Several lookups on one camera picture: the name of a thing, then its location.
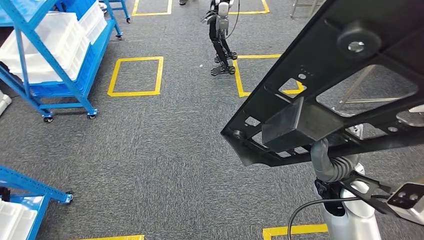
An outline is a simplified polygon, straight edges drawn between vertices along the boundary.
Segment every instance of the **white container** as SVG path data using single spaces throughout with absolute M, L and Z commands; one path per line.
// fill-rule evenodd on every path
M 84 58 L 87 53 L 87 49 L 90 45 L 90 41 L 88 38 L 83 36 L 81 41 L 79 42 L 77 48 L 72 52 L 72 55 L 69 55 L 68 65 L 62 66 L 63 70 L 67 73 L 68 77 L 75 81 L 78 77 L 78 73 L 81 70 L 81 66 L 83 65 Z M 16 71 L 10 70 L 11 73 L 18 76 L 22 81 L 24 80 L 24 74 L 22 73 L 22 69 L 17 69 Z M 63 80 L 59 77 L 59 75 L 53 70 L 50 65 L 47 65 L 46 68 L 38 68 L 38 69 L 28 69 L 28 82 L 30 84 L 39 84 L 44 82 L 63 82 Z
M 11 98 L 8 95 L 3 94 L 2 91 L 0 91 L 0 115 L 2 115 L 2 113 L 8 107 L 8 105 L 11 104 L 11 103 L 12 103 Z
M 23 213 L 21 204 L 0 200 L 0 240 L 11 239 Z
M 94 44 L 106 25 L 108 25 L 97 0 L 87 10 L 84 16 L 81 17 L 79 23 L 85 30 L 85 35 L 90 40 L 91 44 Z
M 48 13 L 37 26 L 35 32 L 66 73 L 74 75 L 76 70 L 71 67 L 75 65 L 73 56 L 75 56 L 77 49 L 85 46 L 85 32 L 77 21 L 77 15 L 73 12 Z M 47 74 L 54 72 L 52 67 L 24 34 L 22 35 L 22 42 L 29 83 L 61 81 L 56 73 L 54 75 Z M 9 67 L 11 73 L 23 79 L 15 31 L 1 46 L 0 61 Z
M 16 229 L 10 240 L 26 240 L 34 224 L 34 221 L 36 220 L 36 216 L 36 210 L 24 209 L 22 217 L 17 223 Z
M 36 210 L 0 199 L 0 240 L 26 240 L 36 216 Z

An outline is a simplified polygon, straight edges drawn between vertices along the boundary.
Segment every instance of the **cutout hole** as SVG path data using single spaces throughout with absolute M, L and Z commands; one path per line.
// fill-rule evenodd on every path
M 288 81 L 286 81 L 279 89 L 278 91 L 280 93 L 284 93 L 284 95 L 294 99 L 298 94 L 305 91 L 307 89 L 306 86 L 302 85 L 301 82 L 297 81 L 294 78 L 290 78 Z
M 305 153 L 309 153 L 309 152 L 308 152 L 308 150 L 304 149 L 304 148 L 303 148 L 303 147 L 301 147 L 301 146 L 296 147 L 296 148 L 294 149 L 294 151 L 295 151 L 296 153 L 298 153 L 298 154 L 305 154 Z
M 369 123 L 363 123 L 363 138 L 376 138 L 386 136 L 387 133 Z
M 279 152 L 279 153 L 277 153 L 280 157 L 283 157 L 283 158 L 288 158 L 288 157 L 291 157 L 292 155 L 290 154 L 290 153 L 288 153 L 288 152 L 286 152 L 286 151 L 282 151 L 282 152 Z
M 413 82 L 396 72 L 370 65 L 327 89 L 316 100 L 342 117 L 351 117 L 411 96 L 417 90 Z M 351 95 L 342 104 L 349 91 Z
M 350 186 L 362 194 L 366 194 L 370 190 L 370 185 L 363 181 L 353 181 Z
M 258 121 L 258 120 L 256 120 L 255 118 L 253 118 L 253 117 L 248 117 L 247 119 L 246 119 L 246 121 L 244 121 L 245 122 L 245 126 L 246 126 L 246 124 L 248 124 L 248 125 L 250 125 L 250 126 L 254 126 L 254 127 L 256 127 L 258 124 L 260 124 L 261 122 L 260 121 Z
M 396 115 L 401 123 L 411 127 L 424 127 L 424 105 L 411 108 L 409 111 L 402 111 Z
M 267 146 L 265 146 L 265 145 L 262 143 L 262 132 L 261 132 L 261 131 L 260 131 L 258 134 L 254 135 L 251 139 L 252 139 L 253 141 L 255 141 L 257 144 L 261 145 L 262 147 L 264 147 L 264 148 L 268 149 L 268 147 L 267 147 Z

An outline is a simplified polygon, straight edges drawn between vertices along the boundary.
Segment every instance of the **blue shelving cart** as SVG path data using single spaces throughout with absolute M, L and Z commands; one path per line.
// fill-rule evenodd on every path
M 105 0 L 98 0 L 99 3 L 104 3 Z M 112 7 L 113 11 L 120 11 L 122 10 L 126 17 L 126 22 L 131 22 L 131 16 L 128 14 L 127 5 L 125 4 L 126 0 L 109 0 L 109 3 L 120 3 L 121 7 Z
M 90 0 L 66 1 L 73 6 L 81 6 L 81 3 Z M 85 108 L 89 119 L 96 117 L 98 111 L 89 102 L 88 95 L 99 69 L 100 62 L 105 54 L 113 28 L 116 29 L 116 37 L 119 39 L 122 37 L 122 32 L 115 20 L 110 1 L 113 0 L 104 0 L 110 16 L 110 19 L 106 20 L 107 26 L 96 42 L 88 48 L 78 77 L 75 81 L 72 81 L 35 32 L 36 27 L 47 12 L 50 11 L 53 6 L 57 6 L 58 0 L 0 0 L 0 27 L 12 26 L 15 29 L 17 47 L 22 66 L 23 83 L 16 79 L 1 65 L 0 79 L 28 101 L 29 104 L 31 104 L 42 115 L 45 122 L 50 123 L 53 121 L 53 113 L 50 111 L 51 109 L 60 108 Z M 51 65 L 53 70 L 62 79 L 62 82 L 29 84 L 21 33 L 26 35 L 28 40 L 34 45 L 38 52 L 41 53 L 48 64 Z M 41 101 L 41 98 L 65 97 L 74 97 L 77 99 L 77 102 L 44 104 Z
M 10 195 L 3 192 L 0 196 L 7 202 L 22 204 L 30 210 L 37 211 L 26 240 L 36 239 L 37 232 L 50 201 L 56 201 L 60 204 L 70 204 L 73 199 L 72 192 L 60 191 L 1 165 L 0 187 L 26 191 L 27 193 L 12 193 Z

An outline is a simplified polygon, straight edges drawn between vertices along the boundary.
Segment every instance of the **humanoid robot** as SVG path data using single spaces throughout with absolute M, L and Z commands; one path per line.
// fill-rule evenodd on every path
M 236 69 L 228 64 L 228 59 L 236 60 L 237 53 L 230 50 L 226 41 L 229 28 L 228 14 L 233 3 L 234 0 L 211 0 L 210 10 L 202 20 L 202 23 L 207 22 L 209 25 L 209 38 L 216 50 L 214 61 L 220 64 L 210 71 L 212 76 L 236 73 Z

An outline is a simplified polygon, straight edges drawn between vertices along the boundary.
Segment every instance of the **black metal plate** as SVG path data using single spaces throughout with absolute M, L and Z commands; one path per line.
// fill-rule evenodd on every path
M 267 120 L 303 97 L 309 105 L 322 108 L 326 115 L 343 123 L 326 136 L 342 142 L 330 147 L 329 157 L 423 144 L 424 128 L 407 125 L 396 117 L 399 112 L 424 104 L 423 13 L 422 0 L 327 0 L 221 134 L 245 165 L 275 167 L 310 161 L 308 152 L 287 149 L 289 156 L 283 157 L 252 139 Z M 354 41 L 363 42 L 364 50 L 349 51 L 348 44 Z M 319 94 L 369 65 L 382 65 L 403 76 L 417 86 L 417 92 L 352 117 L 340 116 L 317 102 Z M 297 77 L 301 73 L 305 79 Z M 293 99 L 279 92 L 290 78 L 307 87 Z M 249 117 L 260 124 L 246 124 Z M 359 139 L 345 130 L 361 123 L 369 123 L 387 135 Z M 389 127 L 398 131 L 391 132 Z

